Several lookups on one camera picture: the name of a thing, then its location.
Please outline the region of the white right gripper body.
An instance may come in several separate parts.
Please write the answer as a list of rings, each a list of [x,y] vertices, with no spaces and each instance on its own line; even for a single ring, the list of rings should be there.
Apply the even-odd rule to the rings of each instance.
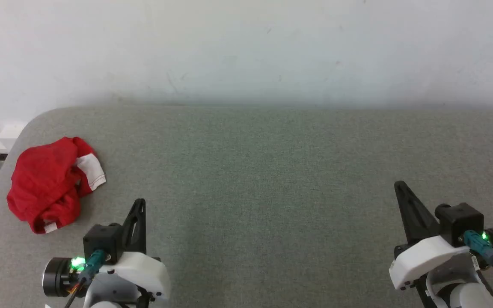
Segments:
[[[432,292],[435,284],[448,282],[442,292],[472,291],[472,256],[467,246],[452,247],[441,236],[421,240],[400,253],[389,267],[396,290],[424,285]]]

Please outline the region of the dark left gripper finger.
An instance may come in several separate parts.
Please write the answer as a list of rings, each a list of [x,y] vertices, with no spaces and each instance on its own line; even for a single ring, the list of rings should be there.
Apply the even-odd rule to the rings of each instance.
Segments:
[[[123,249],[126,252],[147,253],[146,248],[146,201],[135,199],[122,224]]]

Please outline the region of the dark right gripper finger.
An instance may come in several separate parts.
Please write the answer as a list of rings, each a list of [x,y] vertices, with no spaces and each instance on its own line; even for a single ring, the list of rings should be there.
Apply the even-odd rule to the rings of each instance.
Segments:
[[[396,181],[394,187],[407,244],[437,236],[440,225],[417,195],[404,181]]]

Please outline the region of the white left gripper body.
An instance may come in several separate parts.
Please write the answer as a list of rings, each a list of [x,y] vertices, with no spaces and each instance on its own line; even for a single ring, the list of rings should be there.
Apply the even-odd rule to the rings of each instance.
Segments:
[[[168,301],[172,284],[166,266],[155,258],[139,252],[125,252],[114,265],[104,265],[98,273],[98,299],[102,301],[134,301],[141,292]]]

